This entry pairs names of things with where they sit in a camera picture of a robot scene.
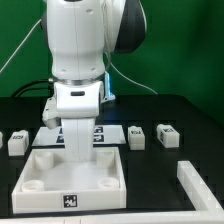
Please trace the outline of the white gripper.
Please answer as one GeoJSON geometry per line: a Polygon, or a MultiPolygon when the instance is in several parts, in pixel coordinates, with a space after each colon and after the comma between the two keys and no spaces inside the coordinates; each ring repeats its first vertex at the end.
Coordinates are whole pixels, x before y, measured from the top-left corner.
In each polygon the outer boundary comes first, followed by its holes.
{"type": "Polygon", "coordinates": [[[75,162],[93,160],[94,127],[103,97],[103,83],[72,86],[57,82],[55,97],[67,158],[75,162]]]}

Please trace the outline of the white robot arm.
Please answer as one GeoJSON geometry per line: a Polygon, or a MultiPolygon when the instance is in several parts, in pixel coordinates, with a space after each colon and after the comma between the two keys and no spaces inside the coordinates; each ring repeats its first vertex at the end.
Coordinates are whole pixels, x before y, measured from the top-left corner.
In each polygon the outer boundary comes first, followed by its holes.
{"type": "Polygon", "coordinates": [[[95,119],[104,98],[103,57],[131,53],[144,41],[147,22],[140,0],[44,0],[42,19],[52,55],[54,94],[43,121],[62,127],[70,161],[94,159],[95,119]]]}

